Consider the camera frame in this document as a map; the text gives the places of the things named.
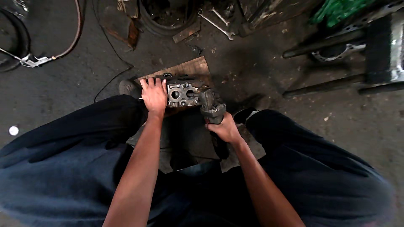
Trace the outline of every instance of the wooden block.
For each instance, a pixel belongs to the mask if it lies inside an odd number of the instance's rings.
[[[158,72],[149,74],[147,76],[142,76],[136,79],[136,82],[140,84],[141,79],[147,79],[149,77],[161,76],[163,73],[171,73],[173,76],[176,75],[201,75],[205,77],[206,84],[209,86],[213,86],[212,78],[210,76],[208,64],[206,63],[205,56],[201,56],[199,58],[192,59],[185,63],[170,67],[168,69],[163,69]]]

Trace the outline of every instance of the wrench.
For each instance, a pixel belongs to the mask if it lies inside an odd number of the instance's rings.
[[[234,38],[232,38],[231,36],[235,36],[236,34],[234,32],[227,32],[225,30],[223,30],[223,28],[217,26],[215,23],[213,23],[211,20],[209,20],[208,18],[206,18],[204,15],[202,15],[203,11],[202,9],[198,9],[198,14],[203,17],[203,19],[209,21],[209,23],[211,23],[213,26],[215,26],[217,29],[221,30],[224,34],[227,35],[227,37],[229,38],[229,40],[233,40]]]
[[[226,26],[229,26],[230,22],[227,22],[216,10],[214,7],[211,9],[212,12],[214,12],[225,24]]]

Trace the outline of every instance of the port hole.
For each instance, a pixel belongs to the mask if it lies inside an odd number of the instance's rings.
[[[173,91],[172,93],[171,93],[171,97],[173,98],[173,99],[177,99],[177,98],[179,98],[179,92],[178,91]]]
[[[187,91],[187,97],[188,97],[188,98],[194,97],[194,91],[193,91],[193,90],[188,90],[188,91]]]

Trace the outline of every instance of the green cloth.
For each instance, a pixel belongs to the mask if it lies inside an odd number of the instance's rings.
[[[327,17],[327,27],[332,27],[341,20],[372,4],[375,0],[326,0],[321,9],[310,18],[310,23],[317,24]]]

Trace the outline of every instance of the hand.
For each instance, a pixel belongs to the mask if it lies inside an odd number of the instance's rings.
[[[234,123],[233,117],[228,112],[225,112],[221,124],[206,124],[205,126],[208,130],[215,132],[225,142],[235,143],[243,140]]]
[[[140,84],[143,88],[142,98],[149,110],[149,116],[164,117],[167,107],[167,80],[164,79],[161,82],[160,78],[156,78],[156,84],[154,84],[154,78],[149,77],[149,84],[147,84],[146,79],[141,79]]]

